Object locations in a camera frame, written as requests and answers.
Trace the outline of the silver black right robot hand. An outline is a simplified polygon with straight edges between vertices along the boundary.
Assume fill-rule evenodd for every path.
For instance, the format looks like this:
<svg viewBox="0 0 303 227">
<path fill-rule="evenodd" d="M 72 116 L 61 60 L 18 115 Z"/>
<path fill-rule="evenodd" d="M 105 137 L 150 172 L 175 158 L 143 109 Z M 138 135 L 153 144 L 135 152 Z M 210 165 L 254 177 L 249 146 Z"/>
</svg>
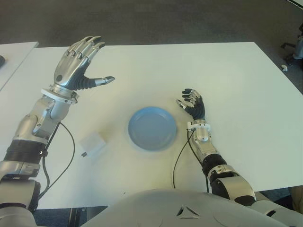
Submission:
<svg viewBox="0 0 303 227">
<path fill-rule="evenodd" d="M 185 102 L 190 103 L 191 106 L 185 104 L 179 99 L 176 99 L 177 105 L 182 108 L 187 114 L 192 116 L 193 120 L 205 120 L 205 106 L 202 96 L 194 89 L 186 88 L 182 91 L 182 97 Z"/>
</svg>

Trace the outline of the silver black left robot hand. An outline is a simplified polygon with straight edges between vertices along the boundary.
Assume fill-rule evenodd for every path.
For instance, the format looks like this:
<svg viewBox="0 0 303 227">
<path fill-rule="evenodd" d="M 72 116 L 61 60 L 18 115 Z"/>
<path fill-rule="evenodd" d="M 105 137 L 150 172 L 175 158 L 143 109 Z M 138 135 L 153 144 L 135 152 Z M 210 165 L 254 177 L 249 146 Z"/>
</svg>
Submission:
<svg viewBox="0 0 303 227">
<path fill-rule="evenodd" d="M 87 36 L 72 44 L 60 59 L 55 72 L 54 83 L 71 91 L 106 85 L 114 77 L 90 79 L 85 72 L 94 56 L 105 46 L 101 36 Z"/>
</svg>

